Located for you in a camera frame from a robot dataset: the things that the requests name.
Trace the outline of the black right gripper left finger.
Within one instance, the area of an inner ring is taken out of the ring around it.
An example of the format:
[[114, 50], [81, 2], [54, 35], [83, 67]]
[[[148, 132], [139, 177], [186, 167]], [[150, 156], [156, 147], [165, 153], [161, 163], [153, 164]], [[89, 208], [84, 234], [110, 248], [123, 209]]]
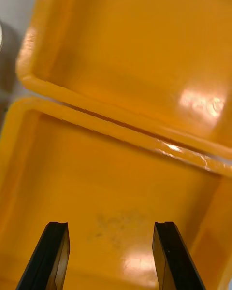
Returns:
[[18, 290], [63, 289], [69, 254], [68, 224], [49, 222], [16, 288]]

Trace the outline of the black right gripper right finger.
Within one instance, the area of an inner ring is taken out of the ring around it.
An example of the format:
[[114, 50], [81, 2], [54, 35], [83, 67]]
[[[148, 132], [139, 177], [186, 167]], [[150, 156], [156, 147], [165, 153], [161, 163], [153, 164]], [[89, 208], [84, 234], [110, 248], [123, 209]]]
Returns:
[[155, 223], [153, 257], [160, 290], [204, 290], [185, 242], [173, 222]]

